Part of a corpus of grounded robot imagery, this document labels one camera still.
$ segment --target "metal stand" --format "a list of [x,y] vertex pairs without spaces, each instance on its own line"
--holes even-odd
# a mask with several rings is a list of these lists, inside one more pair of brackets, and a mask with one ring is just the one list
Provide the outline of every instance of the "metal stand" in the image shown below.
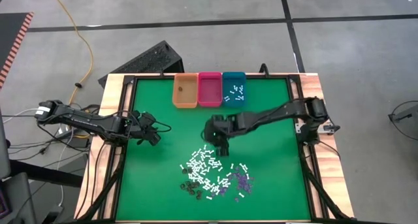
[[415,118],[415,120],[418,120],[418,104],[408,108],[406,110],[403,110],[397,114],[389,114],[388,117],[389,119],[394,122],[394,123],[398,123],[399,121],[405,119],[405,118],[410,118],[413,117]]
[[49,182],[57,185],[67,185],[71,187],[81,187],[83,182],[82,176],[61,172],[49,168],[42,168],[30,165],[20,161],[10,160],[10,175],[15,176],[21,172],[25,172],[27,177],[32,180]]

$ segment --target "plastic bin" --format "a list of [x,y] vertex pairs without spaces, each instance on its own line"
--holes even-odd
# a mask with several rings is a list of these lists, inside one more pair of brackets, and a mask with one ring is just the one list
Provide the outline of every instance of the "plastic bin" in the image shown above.
[[246,102],[246,74],[244,72],[224,72],[223,105],[228,107],[241,107]]
[[203,107],[219,107],[222,104],[222,73],[200,72],[197,100]]
[[179,73],[174,76],[172,103],[177,108],[197,106],[197,73]]

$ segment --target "wooden table edge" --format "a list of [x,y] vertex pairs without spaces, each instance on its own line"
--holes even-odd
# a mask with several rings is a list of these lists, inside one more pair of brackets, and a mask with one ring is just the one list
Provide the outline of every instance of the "wooden table edge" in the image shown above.
[[[264,73],[252,73],[248,72],[246,74],[250,75],[265,75]],[[300,81],[302,84],[302,90],[304,97],[319,97],[323,99],[323,92],[321,88],[321,83],[319,81],[319,77],[317,73],[270,73],[270,75],[288,75],[288,74],[297,74],[300,76]],[[174,76],[175,73],[165,73],[164,76]],[[141,74],[109,74],[106,82],[106,86],[104,88],[103,99],[101,102],[101,108],[99,111],[99,115],[105,116],[118,111],[119,102],[121,99],[121,92],[123,87],[123,79],[125,76],[161,76],[159,73],[141,73]],[[129,99],[131,95],[132,85],[128,87],[125,96],[125,102],[123,109],[127,110],[129,105]],[[332,146],[334,149],[337,150],[335,139],[333,136],[325,136],[321,135],[320,139],[327,143],[328,145]],[[89,154],[89,170],[86,169],[84,173],[83,184],[80,189],[80,194],[78,197],[78,202],[76,206],[76,211],[74,213],[74,218],[76,218],[76,214],[78,213],[79,209],[82,208],[80,212],[80,216],[82,216],[87,209],[90,207],[91,198],[92,198],[92,184],[93,184],[93,177],[95,173],[95,162],[97,158],[97,154],[100,150],[100,147],[103,144],[103,140],[95,136],[92,139],[91,143],[91,151]],[[321,173],[321,179],[323,182],[323,187],[325,191],[330,195],[336,205],[345,213],[346,215],[353,217],[353,210],[351,207],[351,202],[349,199],[346,181],[344,179],[344,174],[342,172],[341,162],[338,159],[338,156],[329,150],[326,146],[316,146],[315,152],[318,160],[318,165]],[[93,199],[97,197],[100,191],[103,189],[103,182],[105,180],[105,174],[108,166],[108,159],[110,156],[110,146],[106,145],[103,148],[103,151],[99,157],[99,164],[97,170],[97,179],[95,184],[95,191],[93,195]],[[119,160],[118,155],[115,155],[114,166],[116,166]],[[89,187],[86,189],[87,186],[87,172],[89,172]],[[311,185],[312,188],[312,195],[313,195],[313,203],[315,206],[315,212],[317,217],[321,217],[321,209],[319,204],[319,197],[315,188]],[[82,203],[84,200],[84,195],[86,194],[87,190],[87,198],[85,204],[82,207]],[[113,196],[114,194],[114,186],[112,190],[109,192],[107,200],[106,200],[106,207],[104,211],[104,218],[110,217],[110,210],[112,208],[113,203]]]

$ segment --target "black block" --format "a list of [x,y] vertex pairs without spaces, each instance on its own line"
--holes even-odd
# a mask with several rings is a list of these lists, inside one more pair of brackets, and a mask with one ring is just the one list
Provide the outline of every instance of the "black block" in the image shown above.
[[[184,73],[182,58],[165,41],[136,56],[111,73]],[[107,75],[100,78],[99,84],[105,88]]]

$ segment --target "gray floor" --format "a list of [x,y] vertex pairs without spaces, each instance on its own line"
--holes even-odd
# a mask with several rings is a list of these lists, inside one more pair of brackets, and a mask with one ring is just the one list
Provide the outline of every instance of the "gray floor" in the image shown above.
[[[283,18],[280,0],[62,0],[78,25],[191,20]],[[418,0],[288,0],[293,18],[418,14]],[[3,0],[0,12],[35,12],[31,27],[70,25],[54,0]],[[333,120],[355,215],[361,220],[415,223],[418,219],[418,143],[390,125],[387,114],[416,100],[417,20],[295,24],[306,72],[318,72]],[[97,79],[166,40],[186,71],[296,72],[285,24],[217,25],[83,31],[95,69],[76,98],[100,103]],[[73,32],[28,33],[0,93],[4,114],[47,99],[68,101],[88,69],[86,47]],[[416,135],[416,124],[402,122]],[[46,139],[33,120],[6,124],[13,144]],[[62,146],[28,162],[57,161]],[[28,157],[37,149],[14,158]],[[67,150],[64,157],[74,154]]]

